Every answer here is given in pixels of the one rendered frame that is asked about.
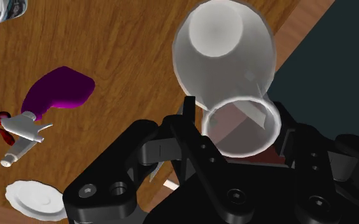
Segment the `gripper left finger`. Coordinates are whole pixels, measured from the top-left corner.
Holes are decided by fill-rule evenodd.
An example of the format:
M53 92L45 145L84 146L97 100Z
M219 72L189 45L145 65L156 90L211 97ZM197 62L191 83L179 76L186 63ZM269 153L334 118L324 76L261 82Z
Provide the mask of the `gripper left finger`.
M211 140L196 129L195 99L161 124L137 120L65 190L69 224L248 224L254 201ZM169 161L179 187L146 213L137 190Z

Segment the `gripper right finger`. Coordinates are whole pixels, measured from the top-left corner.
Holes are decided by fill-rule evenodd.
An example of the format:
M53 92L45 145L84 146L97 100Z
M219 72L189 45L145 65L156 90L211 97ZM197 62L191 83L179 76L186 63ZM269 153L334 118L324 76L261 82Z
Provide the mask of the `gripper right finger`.
M281 130L276 153L295 170L295 217L300 224L359 224L359 136L329 139L298 123L275 102Z

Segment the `clear glass vase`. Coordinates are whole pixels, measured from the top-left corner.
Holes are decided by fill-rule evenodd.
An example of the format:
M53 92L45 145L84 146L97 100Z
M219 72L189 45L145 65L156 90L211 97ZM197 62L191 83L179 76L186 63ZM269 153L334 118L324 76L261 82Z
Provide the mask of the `clear glass vase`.
M267 96L276 68L269 24L249 4L209 0L193 9L172 44L174 73L203 110L202 134L226 157L257 155L278 138Z

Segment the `purple spray bottle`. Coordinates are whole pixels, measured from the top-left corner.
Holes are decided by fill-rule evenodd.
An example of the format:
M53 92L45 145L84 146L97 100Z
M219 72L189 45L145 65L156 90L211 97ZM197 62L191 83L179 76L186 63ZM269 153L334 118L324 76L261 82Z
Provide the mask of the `purple spray bottle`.
M69 67L62 66L42 76L29 89L20 114L3 118L3 128L19 137L4 155L1 165L9 167L25 155L34 145L43 142L39 135L52 124L36 125L50 108L73 109L83 105L91 96L95 81Z

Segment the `white plate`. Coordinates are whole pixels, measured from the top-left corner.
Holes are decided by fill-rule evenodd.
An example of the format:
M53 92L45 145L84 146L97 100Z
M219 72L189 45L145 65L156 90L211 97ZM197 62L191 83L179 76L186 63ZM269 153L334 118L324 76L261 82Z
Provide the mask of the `white plate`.
M5 197L22 214L40 221L67 218L62 193L39 181L15 181L6 187Z

